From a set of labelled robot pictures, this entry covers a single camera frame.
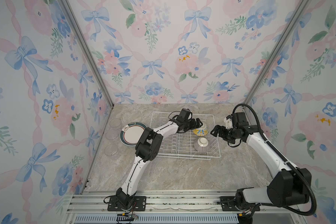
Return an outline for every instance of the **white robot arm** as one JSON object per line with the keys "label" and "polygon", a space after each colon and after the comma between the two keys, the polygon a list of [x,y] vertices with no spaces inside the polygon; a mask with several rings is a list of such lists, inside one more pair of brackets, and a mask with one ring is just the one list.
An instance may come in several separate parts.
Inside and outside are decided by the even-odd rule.
{"label": "white robot arm", "polygon": [[[163,136],[162,139],[177,133],[179,126],[173,121],[168,121],[165,125],[162,125],[158,128],[154,128],[153,132],[156,134],[160,134]],[[126,195],[134,195],[137,191],[138,182],[142,177],[142,174],[151,160],[147,160],[144,162],[140,156],[136,156],[134,158],[134,163],[132,165],[131,171],[128,174],[128,177],[124,184],[122,185],[122,191],[126,193]]]}
{"label": "white robot arm", "polygon": [[[244,112],[235,113],[238,106],[245,106],[251,110],[256,125],[249,125]],[[283,207],[300,215],[313,215],[316,211],[316,199],[310,187],[311,173],[290,162],[267,139],[260,128],[255,111],[249,105],[238,104],[233,113],[224,119],[224,122],[226,127],[216,125],[210,134],[215,137],[219,134],[219,137],[227,141],[228,145],[235,144],[236,139],[240,139],[240,143],[246,142],[263,159],[273,177],[269,186],[238,189],[235,199],[226,202],[227,205],[237,206],[242,210],[255,208],[259,205],[269,205]],[[309,199],[311,199],[311,209],[307,212],[289,207],[290,205],[305,204],[309,202]]]}
{"label": "white robot arm", "polygon": [[189,109],[183,108],[179,115],[175,115],[161,127],[146,128],[136,145],[136,157],[131,171],[110,201],[114,200],[117,207],[122,210],[131,209],[138,182],[148,164],[157,156],[162,140],[174,133],[186,132],[202,125],[199,118],[192,118],[192,112]]}

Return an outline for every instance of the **marble countertop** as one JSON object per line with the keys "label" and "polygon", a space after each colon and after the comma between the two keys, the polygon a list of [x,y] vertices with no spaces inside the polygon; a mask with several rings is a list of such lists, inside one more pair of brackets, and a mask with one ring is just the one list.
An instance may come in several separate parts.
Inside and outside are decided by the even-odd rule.
{"label": "marble countertop", "polygon": [[[215,123],[224,125],[236,104],[116,104],[110,120],[120,118],[123,125],[141,122],[149,127],[153,111],[172,112],[188,108],[193,114],[213,114]],[[117,144],[118,152],[109,157],[104,149]],[[263,160],[246,143],[231,148],[219,138],[220,158],[211,160],[156,157],[146,168],[138,190],[236,190],[269,185],[271,175]],[[116,191],[124,183],[135,156],[134,147],[104,136],[98,149],[87,191]]]}

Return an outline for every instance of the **wire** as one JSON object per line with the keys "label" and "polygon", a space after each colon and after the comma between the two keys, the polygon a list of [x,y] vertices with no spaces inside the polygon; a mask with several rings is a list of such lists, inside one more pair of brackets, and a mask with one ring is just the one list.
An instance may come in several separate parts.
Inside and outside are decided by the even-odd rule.
{"label": "wire", "polygon": [[230,146],[230,147],[232,147],[232,148],[235,148],[235,147],[238,147],[241,143],[242,143],[242,139],[240,139],[240,142],[239,142],[238,145],[236,145],[236,146],[231,146],[231,145],[229,145],[229,143],[228,143],[228,146]]}
{"label": "wire", "polygon": [[254,215],[254,213],[255,213],[256,209],[258,209],[258,208],[259,208],[259,205],[258,205],[258,204],[256,204],[256,205],[254,206],[254,208],[253,208],[253,209],[251,209],[251,213],[249,213],[249,214],[246,214],[246,216],[245,216],[245,217],[253,217],[253,215]]}
{"label": "wire", "polygon": [[180,111],[176,110],[176,111],[171,112],[171,113],[168,115],[168,118],[169,118],[169,116],[170,116],[171,114],[173,114],[174,112],[180,112]]}
{"label": "wire", "polygon": [[227,201],[218,201],[217,204],[223,204],[223,203],[228,203],[228,202],[233,202],[233,201],[235,201],[235,198],[231,200],[227,200]]}
{"label": "wire", "polygon": [[312,191],[311,186],[309,185],[309,183],[306,181],[306,179],[301,175],[301,173],[291,163],[287,162],[288,160],[285,158],[285,156],[282,155],[281,152],[277,148],[275,148],[275,146],[273,146],[273,144],[271,144],[271,142],[264,136],[264,132],[261,129],[258,116],[256,115],[256,112],[251,108],[251,106],[249,106],[247,104],[238,104],[238,105],[236,105],[234,107],[233,113],[235,113],[235,110],[239,106],[245,106],[245,107],[247,107],[252,112],[252,114],[254,115],[254,118],[256,120],[256,124],[258,126],[258,131],[259,131],[261,137],[263,138],[263,140],[266,141],[266,144],[269,145],[269,147],[282,159],[282,161],[286,162],[287,166],[302,181],[303,185],[306,187],[306,189],[307,189],[307,191],[308,191],[308,193],[310,195],[310,198],[311,198],[311,208],[310,208],[309,211],[298,211],[298,210],[293,209],[293,208],[291,208],[289,206],[285,206],[283,208],[286,208],[287,210],[290,210],[290,211],[292,211],[292,212],[294,212],[296,214],[299,214],[299,215],[305,215],[305,216],[313,215],[316,212],[317,203],[316,203],[316,198],[315,198],[314,192]]}
{"label": "wire", "polygon": [[105,199],[103,199],[103,203],[105,203],[105,204],[108,204],[108,203],[110,203],[110,202],[106,202],[106,201],[105,201]]}
{"label": "wire", "polygon": [[132,221],[132,216],[133,216],[133,209],[134,209],[134,207],[136,206],[136,204],[137,204],[137,203],[135,202],[135,203],[134,203],[134,206],[132,207],[132,215],[131,215],[131,220],[129,221],[129,224],[130,224],[130,223],[131,223],[131,221]]}

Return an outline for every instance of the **plate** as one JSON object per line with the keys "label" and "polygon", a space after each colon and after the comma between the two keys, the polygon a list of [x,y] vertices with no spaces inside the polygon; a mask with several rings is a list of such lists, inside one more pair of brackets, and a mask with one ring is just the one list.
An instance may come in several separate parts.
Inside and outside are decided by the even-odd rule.
{"label": "plate", "polygon": [[145,126],[143,123],[140,122],[133,122],[127,124],[123,129],[121,130],[121,141],[126,146],[134,147],[137,145],[139,138],[143,134],[144,129],[147,126]]}

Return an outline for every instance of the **white wire dish rack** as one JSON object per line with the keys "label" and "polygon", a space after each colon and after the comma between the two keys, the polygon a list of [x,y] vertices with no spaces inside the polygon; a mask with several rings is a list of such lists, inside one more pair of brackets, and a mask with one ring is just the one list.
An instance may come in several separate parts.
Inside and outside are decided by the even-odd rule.
{"label": "white wire dish rack", "polygon": [[[179,112],[174,112],[170,115],[166,112],[153,112],[150,121],[150,128],[157,128],[166,124],[174,115]],[[160,157],[175,157],[175,158],[188,158],[188,159],[207,159],[220,158],[220,148],[218,138],[212,136],[209,132],[215,127],[214,115],[212,114],[193,114],[193,118],[199,118],[202,122],[206,123],[208,127],[208,134],[205,136],[210,144],[210,149],[206,153],[200,153],[194,148],[194,141],[199,138],[193,133],[193,130],[183,134],[175,133],[166,137],[159,148],[157,156]]]}

